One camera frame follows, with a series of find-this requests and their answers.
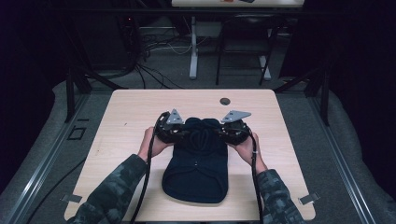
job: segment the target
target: camouflage jacket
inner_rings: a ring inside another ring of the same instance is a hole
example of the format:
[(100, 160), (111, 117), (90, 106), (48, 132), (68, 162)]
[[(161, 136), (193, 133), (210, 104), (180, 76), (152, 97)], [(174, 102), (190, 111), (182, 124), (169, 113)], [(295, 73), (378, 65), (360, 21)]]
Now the camouflage jacket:
[[(129, 157), (90, 194), (67, 223), (121, 223), (145, 170), (146, 163), (140, 157), (135, 154)], [(258, 181), (265, 205), (265, 224), (304, 223), (276, 170), (258, 174)]]

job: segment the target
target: sleeve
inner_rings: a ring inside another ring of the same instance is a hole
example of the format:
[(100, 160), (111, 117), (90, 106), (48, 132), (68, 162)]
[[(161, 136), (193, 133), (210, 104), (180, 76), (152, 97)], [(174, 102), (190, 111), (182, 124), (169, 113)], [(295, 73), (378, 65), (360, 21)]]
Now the sleeve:
[(146, 166), (140, 157), (131, 155), (102, 181), (67, 223), (120, 223)]
[(305, 223), (276, 170), (261, 172), (257, 178), (264, 200), (264, 223)]

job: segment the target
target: desk foot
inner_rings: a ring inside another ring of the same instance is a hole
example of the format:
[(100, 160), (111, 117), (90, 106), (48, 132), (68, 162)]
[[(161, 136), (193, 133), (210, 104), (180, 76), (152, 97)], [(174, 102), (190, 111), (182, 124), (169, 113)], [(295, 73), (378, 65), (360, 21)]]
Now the desk foot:
[(191, 64), (190, 64), (190, 79), (197, 78), (197, 67), (198, 67), (198, 54), (193, 52), (191, 55)]
[[(264, 67), (265, 63), (266, 63), (265, 57), (264, 56), (260, 56), (259, 59), (260, 59), (260, 66)], [(265, 81), (271, 81), (271, 74), (270, 74), (270, 70), (268, 69), (268, 67), (267, 67), (267, 70), (265, 70), (264, 80)]]

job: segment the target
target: white desk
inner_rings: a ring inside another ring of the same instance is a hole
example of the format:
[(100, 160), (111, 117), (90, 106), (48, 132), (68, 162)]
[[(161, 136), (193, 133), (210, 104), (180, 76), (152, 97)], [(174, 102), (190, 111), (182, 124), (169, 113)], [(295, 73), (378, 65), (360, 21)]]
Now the white desk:
[[(219, 100), (227, 97), (229, 105)], [(290, 195), (306, 220), (315, 217), (311, 203), (299, 204), (298, 198), (308, 195), (299, 162), (276, 96), (270, 90), (123, 90), (114, 91), (92, 148), (79, 176), (73, 194), (82, 197), (80, 203), (69, 203), (64, 217), (69, 219), (89, 194), (121, 162), (137, 153), (144, 130), (153, 126), (164, 111), (176, 108), (186, 120), (222, 119), (230, 110), (252, 113), (244, 122), (260, 137), (262, 155), (269, 168), (278, 171), (290, 190)], [(250, 167), (229, 147), (229, 190), (221, 203), (187, 203), (163, 192), (163, 172), (172, 158), (171, 147), (152, 159), (150, 179), (145, 199), (136, 221), (251, 221), (259, 220), (256, 194)], [(143, 185), (138, 185), (128, 212), (134, 213)]]
[[(172, 0), (173, 7), (303, 7), (304, 0), (255, 0), (253, 3), (247, 3), (239, 0)], [(195, 17), (191, 19), (191, 65), (190, 79), (197, 78), (198, 67), (198, 48), (196, 47), (196, 21)], [(265, 64), (265, 58), (260, 57), (260, 63)], [(264, 78), (271, 79), (267, 69)]]

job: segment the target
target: hand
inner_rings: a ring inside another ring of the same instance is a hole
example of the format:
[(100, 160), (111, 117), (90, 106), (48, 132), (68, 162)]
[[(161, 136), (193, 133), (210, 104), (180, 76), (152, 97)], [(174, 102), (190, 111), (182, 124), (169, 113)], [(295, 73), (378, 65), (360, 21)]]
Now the hand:
[[(154, 132), (154, 127), (149, 127), (145, 130), (145, 136), (143, 137), (142, 144), (140, 145), (139, 152), (137, 155), (142, 158), (143, 161), (148, 161), (148, 154), (149, 154), (149, 141), (151, 140), (152, 133)], [(161, 141), (157, 135), (154, 136), (154, 142), (152, 144), (152, 152), (151, 157), (155, 157), (167, 147), (172, 146), (171, 144), (166, 144)]]
[[(265, 165), (264, 161), (262, 160), (262, 154), (260, 152), (260, 143), (259, 143), (259, 136), (256, 133), (252, 134), (254, 137), (254, 140), (256, 141), (256, 150), (257, 150), (257, 156), (256, 156), (256, 174), (259, 174), (263, 171), (266, 171), (268, 168)], [(248, 137), (245, 142), (234, 146), (231, 144), (227, 144), (230, 147), (233, 147), (239, 154), (239, 156), (247, 162), (251, 166), (252, 163), (252, 152), (253, 152), (253, 140), (251, 137)]]

